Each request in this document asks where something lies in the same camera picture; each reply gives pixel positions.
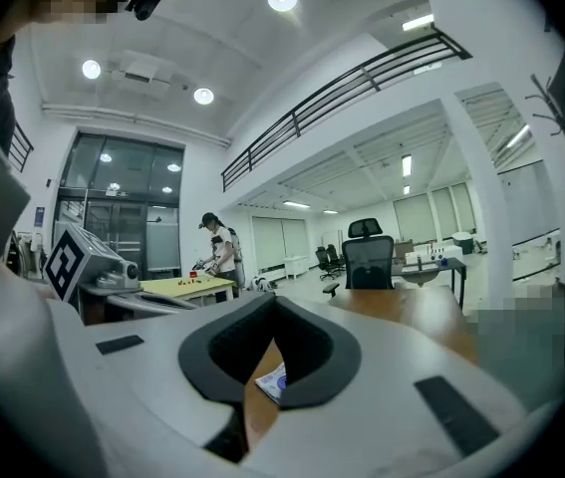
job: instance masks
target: office chair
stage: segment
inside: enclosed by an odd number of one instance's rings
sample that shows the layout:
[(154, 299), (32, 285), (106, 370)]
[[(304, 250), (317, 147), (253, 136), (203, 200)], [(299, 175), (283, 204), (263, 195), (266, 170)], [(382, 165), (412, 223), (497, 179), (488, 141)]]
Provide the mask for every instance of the office chair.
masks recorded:
[(324, 271), (323, 275), (320, 275), (320, 280), (324, 280), (325, 278), (333, 278), (335, 280), (338, 267), (331, 264), (329, 261), (329, 255), (324, 249), (324, 246), (318, 247), (317, 251), (315, 252), (315, 256), (318, 258), (318, 267), (321, 271)]
[(347, 289), (392, 289), (391, 265), (395, 241), (379, 235), (382, 228), (375, 218), (354, 221), (349, 238), (342, 245), (346, 262)]
[(337, 266), (338, 271), (344, 271), (346, 269), (344, 257), (338, 257), (338, 251), (335, 249), (335, 246), (329, 244), (326, 247), (326, 252), (329, 255), (329, 260), (331, 261), (331, 264)]

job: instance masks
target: ceiling pipe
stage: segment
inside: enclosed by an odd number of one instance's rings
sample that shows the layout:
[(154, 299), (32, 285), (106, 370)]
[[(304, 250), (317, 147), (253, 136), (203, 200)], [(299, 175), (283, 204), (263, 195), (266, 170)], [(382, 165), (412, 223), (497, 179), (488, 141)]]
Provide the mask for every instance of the ceiling pipe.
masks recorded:
[(129, 123), (143, 123), (153, 127), (161, 127), (170, 131), (186, 134), (187, 136), (201, 139), (207, 143), (228, 148), (231, 141), (228, 138), (222, 138), (214, 134), (198, 131), (185, 125), (176, 124), (168, 120), (155, 119), (149, 116), (132, 114), (130, 112), (121, 112), (118, 110), (110, 110), (94, 107), (79, 107), (73, 105), (51, 105), (43, 104), (41, 106), (43, 113), (48, 116), (60, 117), (65, 119), (102, 119), (102, 120), (118, 120)]

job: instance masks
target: white ceiling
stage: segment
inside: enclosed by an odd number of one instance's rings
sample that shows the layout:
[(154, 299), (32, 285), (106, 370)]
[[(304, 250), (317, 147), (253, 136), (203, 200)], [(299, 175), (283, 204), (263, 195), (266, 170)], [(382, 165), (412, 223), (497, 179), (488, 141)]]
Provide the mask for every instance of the white ceiling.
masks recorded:
[[(163, 0), (145, 22), (126, 12), (105, 24), (35, 25), (39, 88), (47, 104), (129, 112), (224, 136), (238, 104), (248, 106), (249, 83), (263, 71), (275, 73), (280, 53), (298, 38), (309, 44), (328, 11), (346, 1), (299, 0), (292, 12), (277, 13), (266, 0)], [(377, 19), (368, 26), (378, 39), (399, 42), (394, 35), (404, 16)], [(324, 37), (316, 34), (316, 41)], [(87, 59), (104, 69), (95, 81), (81, 74)], [(152, 87), (116, 80), (114, 73), (132, 61), (157, 68)], [(193, 101), (193, 90), (201, 86), (214, 91), (212, 105)]]
[[(511, 149), (505, 147), (524, 126), (523, 118), (500, 86), (484, 86), (460, 95), (466, 110), (500, 168), (522, 153), (531, 134)], [(413, 173), (403, 177), (402, 157), (413, 157)], [(411, 196), (469, 178), (463, 156), (445, 120), (441, 105), (434, 102), (387, 123), (387, 130), (359, 143), (345, 143), (327, 159), (306, 167), (241, 205), (282, 210), (285, 200), (305, 203), (312, 212), (346, 211), (383, 200)]]

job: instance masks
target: yellow table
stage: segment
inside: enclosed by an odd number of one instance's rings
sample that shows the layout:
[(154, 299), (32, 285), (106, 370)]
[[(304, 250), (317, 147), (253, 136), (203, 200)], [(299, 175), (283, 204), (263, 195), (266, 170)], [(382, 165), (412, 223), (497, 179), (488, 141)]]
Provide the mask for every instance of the yellow table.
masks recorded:
[(233, 299), (233, 283), (231, 280), (201, 276), (198, 278), (168, 278), (166, 280), (148, 280), (141, 282), (146, 292), (188, 300), (218, 292), (226, 292), (227, 301)]

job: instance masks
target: floor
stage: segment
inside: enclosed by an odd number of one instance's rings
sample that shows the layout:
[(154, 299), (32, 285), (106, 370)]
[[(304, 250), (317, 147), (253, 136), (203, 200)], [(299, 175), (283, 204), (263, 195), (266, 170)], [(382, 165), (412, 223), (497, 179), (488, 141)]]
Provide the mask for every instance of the floor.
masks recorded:
[[(516, 276), (542, 269), (551, 255), (551, 250), (536, 246), (520, 246), (516, 251)], [(545, 298), (558, 268), (515, 282), (512, 309), (495, 312), (487, 310), (487, 254), (466, 255), (463, 262), (467, 266), (463, 312), (476, 339), (479, 365), (506, 384), (528, 410), (557, 397), (565, 389), (565, 303), (545, 303)], [(276, 293), (325, 303), (329, 295), (322, 289), (334, 282), (344, 288), (346, 275), (321, 281), (320, 274), (316, 268), (295, 280), (280, 280)], [(395, 283), (402, 281), (395, 278)], [(439, 274), (427, 285), (449, 285), (449, 277)]]

